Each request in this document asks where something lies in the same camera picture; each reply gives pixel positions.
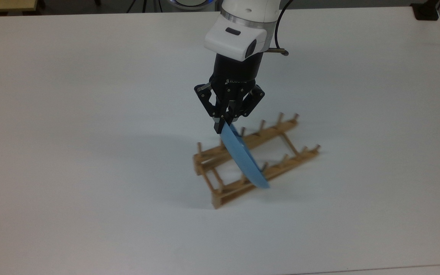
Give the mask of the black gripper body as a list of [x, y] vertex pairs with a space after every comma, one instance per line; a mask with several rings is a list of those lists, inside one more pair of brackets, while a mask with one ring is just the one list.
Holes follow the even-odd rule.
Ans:
[[229, 107], [231, 101], [250, 92], [256, 84], [263, 53], [257, 53], [245, 61], [237, 61], [220, 54], [215, 57], [214, 71], [210, 77], [215, 98]]

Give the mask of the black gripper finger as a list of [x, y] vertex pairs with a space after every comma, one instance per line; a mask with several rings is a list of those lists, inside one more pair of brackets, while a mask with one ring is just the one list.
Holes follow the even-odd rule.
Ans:
[[194, 87], [194, 92], [203, 108], [213, 119], [215, 132], [221, 134], [226, 123], [226, 106], [220, 101], [220, 99], [215, 99], [215, 104], [210, 101], [212, 96], [215, 95], [211, 83], [196, 85]]
[[263, 99], [265, 92], [259, 85], [254, 85], [250, 92], [246, 92], [239, 99], [231, 101], [228, 108], [227, 124], [236, 122], [241, 116], [247, 117]]

